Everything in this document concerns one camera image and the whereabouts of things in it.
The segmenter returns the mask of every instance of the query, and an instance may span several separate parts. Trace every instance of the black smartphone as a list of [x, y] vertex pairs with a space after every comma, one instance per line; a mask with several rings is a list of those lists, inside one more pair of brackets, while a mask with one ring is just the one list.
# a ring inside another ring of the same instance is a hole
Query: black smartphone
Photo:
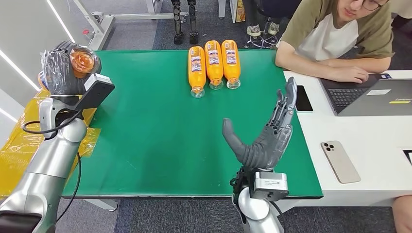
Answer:
[[308, 95], [303, 86], [297, 86], [296, 110], [298, 112], [313, 112]]

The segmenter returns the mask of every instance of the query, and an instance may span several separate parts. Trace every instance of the smartphone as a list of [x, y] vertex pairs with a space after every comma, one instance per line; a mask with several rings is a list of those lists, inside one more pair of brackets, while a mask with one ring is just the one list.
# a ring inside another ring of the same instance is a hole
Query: smartphone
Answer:
[[321, 147], [340, 183], [355, 183], [361, 181], [361, 177], [340, 142], [323, 142], [321, 143]]
[[313, 112], [308, 95], [303, 86], [297, 86], [296, 110], [298, 112]]

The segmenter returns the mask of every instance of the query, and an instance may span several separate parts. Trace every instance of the wall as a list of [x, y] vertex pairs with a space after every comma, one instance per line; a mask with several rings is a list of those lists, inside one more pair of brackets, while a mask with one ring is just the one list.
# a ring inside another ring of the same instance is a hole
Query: wall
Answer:
[[[82, 29], [70, 18], [67, 0], [49, 0], [76, 43], [86, 45]], [[70, 40], [48, 0], [1, 0], [0, 50], [37, 86], [41, 70], [40, 52]], [[33, 88], [0, 56], [0, 108], [19, 118], [23, 107], [35, 95]], [[0, 147], [14, 127], [0, 113]]]
[[[23, 113], [23, 106], [17, 103], [13, 98], [7, 95], [4, 91], [0, 89], [0, 148], [6, 142], [11, 130], [13, 129], [16, 121]], [[1, 113], [1, 111], [7, 112], [11, 115], [12, 118], [10, 119], [5, 114]]]

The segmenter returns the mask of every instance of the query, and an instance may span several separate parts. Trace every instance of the laptop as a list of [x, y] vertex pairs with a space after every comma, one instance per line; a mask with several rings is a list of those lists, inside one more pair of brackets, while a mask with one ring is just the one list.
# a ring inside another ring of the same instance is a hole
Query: laptop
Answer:
[[412, 115], [412, 79], [369, 74], [369, 79], [362, 84], [320, 81], [337, 116]]

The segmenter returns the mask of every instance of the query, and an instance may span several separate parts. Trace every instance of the olive green sleeve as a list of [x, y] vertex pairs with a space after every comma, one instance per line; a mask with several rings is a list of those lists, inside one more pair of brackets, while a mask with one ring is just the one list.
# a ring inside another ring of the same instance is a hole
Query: olive green sleeve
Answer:
[[316, 25], [325, 18], [329, 0], [302, 0], [281, 40], [297, 49]]
[[389, 4], [383, 6], [368, 20], [359, 21], [358, 45], [362, 47], [358, 58], [382, 59], [392, 57], [394, 35], [391, 27]]

